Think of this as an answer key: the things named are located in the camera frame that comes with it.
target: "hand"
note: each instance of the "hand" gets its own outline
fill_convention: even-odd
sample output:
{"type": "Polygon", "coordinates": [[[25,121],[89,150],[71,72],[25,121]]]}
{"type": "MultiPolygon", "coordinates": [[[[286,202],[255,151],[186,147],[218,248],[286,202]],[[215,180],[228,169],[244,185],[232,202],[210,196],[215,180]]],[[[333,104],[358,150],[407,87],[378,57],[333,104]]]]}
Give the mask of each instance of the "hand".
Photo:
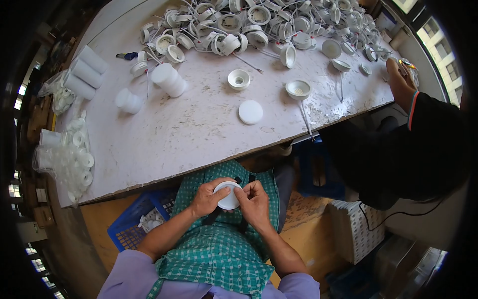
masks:
{"type": "Polygon", "coordinates": [[[222,182],[236,182],[230,177],[220,177],[209,183],[202,184],[197,190],[196,196],[189,205],[189,208],[197,218],[204,217],[214,211],[217,203],[231,193],[231,188],[225,187],[218,190],[216,193],[214,189],[222,182]]]}
{"type": "Polygon", "coordinates": [[[407,66],[404,66],[403,69],[405,70],[406,72],[406,75],[403,76],[400,71],[399,71],[399,65],[397,64],[397,62],[395,61],[395,59],[392,59],[392,58],[389,58],[387,59],[387,72],[392,75],[392,74],[398,74],[400,75],[404,80],[405,80],[405,83],[407,83],[407,85],[411,88],[413,88],[413,90],[417,90],[417,87],[415,86],[415,83],[412,79],[412,75],[410,74],[410,71],[408,69],[407,66]]]}
{"type": "Polygon", "coordinates": [[[248,183],[244,189],[234,188],[242,216],[258,233],[272,227],[269,220],[269,196],[264,191],[261,182],[248,183]]]}
{"type": "Polygon", "coordinates": [[[407,82],[407,85],[414,90],[418,90],[417,86],[415,85],[415,82],[412,79],[412,75],[410,74],[410,70],[408,69],[407,66],[403,67],[405,69],[405,73],[407,73],[403,78],[405,79],[405,82],[407,82]]]}
{"type": "Polygon", "coordinates": [[[398,72],[398,64],[395,59],[389,58],[387,59],[387,72],[390,74],[391,72],[398,72]]]}

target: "black apron strap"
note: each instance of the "black apron strap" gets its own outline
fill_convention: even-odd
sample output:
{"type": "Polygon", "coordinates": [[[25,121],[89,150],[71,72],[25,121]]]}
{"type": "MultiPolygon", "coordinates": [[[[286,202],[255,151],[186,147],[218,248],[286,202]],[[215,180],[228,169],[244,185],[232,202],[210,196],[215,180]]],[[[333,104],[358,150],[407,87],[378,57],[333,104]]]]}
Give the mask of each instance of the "black apron strap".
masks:
{"type": "Polygon", "coordinates": [[[210,213],[201,223],[201,225],[212,225],[219,214],[222,212],[220,207],[216,207],[212,213],[210,213]]]}
{"type": "MultiPolygon", "coordinates": [[[[256,176],[249,175],[249,183],[253,182],[255,180],[256,180],[256,176]]],[[[246,230],[247,230],[248,225],[249,225],[249,223],[246,221],[246,219],[244,217],[242,217],[242,219],[240,221],[240,224],[239,224],[239,228],[238,228],[239,233],[246,234],[246,230]]]]}

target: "workbench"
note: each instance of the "workbench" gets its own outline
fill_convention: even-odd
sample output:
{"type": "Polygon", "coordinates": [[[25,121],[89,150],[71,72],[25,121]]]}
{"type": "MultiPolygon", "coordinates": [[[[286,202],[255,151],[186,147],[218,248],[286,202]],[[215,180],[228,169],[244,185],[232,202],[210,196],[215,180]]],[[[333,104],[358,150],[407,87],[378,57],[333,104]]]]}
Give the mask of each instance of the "workbench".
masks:
{"type": "MultiPolygon", "coordinates": [[[[316,50],[297,50],[292,69],[249,46],[240,55],[262,69],[263,74],[232,55],[218,56],[181,47],[186,61],[174,67],[188,83],[186,92],[170,98],[150,82],[147,99],[146,74],[133,78],[129,70],[135,61],[118,59],[115,54],[140,51],[139,29],[148,22],[156,22],[158,19],[152,15],[163,15],[166,5],[164,1],[139,1],[115,19],[104,11],[114,7],[115,2],[118,1],[103,8],[92,22],[95,28],[91,30],[99,33],[89,42],[82,41],[109,68],[93,100],[84,100],[82,104],[87,111],[95,165],[93,182],[80,199],[80,205],[308,134],[300,102],[285,91],[285,84],[293,79],[308,80],[313,86],[313,92],[304,102],[313,131],[393,101],[390,87],[384,81],[385,62],[370,62],[360,51],[355,56],[342,53],[339,58],[352,66],[342,76],[344,101],[340,103],[340,74],[321,52],[322,42],[327,39],[321,36],[316,38],[316,50]],[[105,27],[108,22],[102,21],[107,18],[113,22],[105,27]],[[98,23],[105,28],[98,30],[98,23]],[[371,76],[362,74],[361,63],[371,68],[371,76]],[[239,68],[249,72],[251,82],[245,90],[235,91],[229,87],[227,76],[239,68]],[[122,113],[114,104],[116,94],[124,87],[144,99],[137,114],[122,113]],[[264,111],[256,125],[246,125],[238,117],[239,105],[249,99],[257,101],[264,111]]],[[[89,30],[85,36],[92,35],[89,30]]],[[[384,42],[382,46],[391,50],[384,42]]],[[[73,113],[70,108],[58,117],[57,132],[65,129],[73,113]]],[[[57,191],[61,206],[71,206],[66,189],[58,185],[57,191]]]]}

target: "window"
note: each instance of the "window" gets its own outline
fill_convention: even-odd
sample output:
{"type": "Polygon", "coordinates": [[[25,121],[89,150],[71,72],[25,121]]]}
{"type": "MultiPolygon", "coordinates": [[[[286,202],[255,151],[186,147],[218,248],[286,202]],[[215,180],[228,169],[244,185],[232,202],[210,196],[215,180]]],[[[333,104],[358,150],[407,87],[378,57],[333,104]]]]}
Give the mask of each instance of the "window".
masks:
{"type": "Polygon", "coordinates": [[[455,81],[458,77],[460,77],[460,72],[458,71],[458,66],[456,65],[455,61],[447,65],[446,70],[450,74],[452,81],[455,81]]]}
{"type": "Polygon", "coordinates": [[[450,44],[446,39],[442,39],[435,45],[436,50],[440,54],[441,58],[445,58],[448,54],[451,53],[450,44]]]}
{"type": "Polygon", "coordinates": [[[22,96],[24,96],[26,90],[27,90],[27,86],[25,84],[21,84],[20,89],[18,89],[18,94],[21,94],[22,96]]]}
{"type": "Polygon", "coordinates": [[[63,297],[63,295],[62,295],[59,291],[56,292],[56,293],[54,293],[53,295],[55,295],[55,297],[56,297],[57,299],[65,299],[65,298],[63,297]]]}
{"type": "Polygon", "coordinates": [[[461,104],[461,95],[463,94],[463,86],[455,89],[456,97],[458,98],[458,104],[461,104]]]}
{"type": "Polygon", "coordinates": [[[423,29],[425,29],[426,34],[428,34],[430,38],[432,38],[435,33],[440,31],[440,28],[438,28],[438,25],[433,19],[429,19],[425,26],[423,26],[423,29]]]}
{"type": "Polygon", "coordinates": [[[21,197],[20,196],[20,186],[18,185],[9,185],[8,192],[10,193],[10,197],[21,197]]]}
{"type": "Polygon", "coordinates": [[[32,255],[32,254],[37,253],[37,251],[32,248],[32,246],[30,245],[30,243],[28,243],[28,246],[29,246],[29,247],[25,248],[25,251],[28,253],[28,255],[32,255]]]}
{"type": "Polygon", "coordinates": [[[417,1],[418,0],[393,0],[404,13],[409,13],[417,1]]]}
{"type": "Polygon", "coordinates": [[[49,288],[53,288],[55,286],[55,284],[53,282],[50,282],[48,280],[48,277],[46,277],[46,276],[42,277],[42,280],[46,284],[46,286],[49,287],[49,288]]]}
{"type": "Polygon", "coordinates": [[[37,272],[42,272],[42,271],[45,271],[45,267],[43,266],[43,262],[41,259],[36,259],[36,260],[32,260],[32,264],[33,266],[35,266],[35,269],[37,272]]]}
{"type": "Polygon", "coordinates": [[[17,100],[15,101],[15,109],[18,109],[20,110],[20,108],[22,107],[22,100],[17,98],[17,100]]]}

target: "cardboard box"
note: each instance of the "cardboard box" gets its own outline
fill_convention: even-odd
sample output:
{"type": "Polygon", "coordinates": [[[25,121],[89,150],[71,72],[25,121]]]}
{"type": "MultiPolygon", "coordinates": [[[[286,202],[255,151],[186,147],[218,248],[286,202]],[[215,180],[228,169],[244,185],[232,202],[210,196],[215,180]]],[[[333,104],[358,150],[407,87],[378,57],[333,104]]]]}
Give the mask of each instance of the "cardboard box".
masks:
{"type": "Polygon", "coordinates": [[[55,220],[53,219],[52,210],[50,209],[50,207],[34,208],[33,215],[39,227],[45,227],[55,224],[55,220]]]}

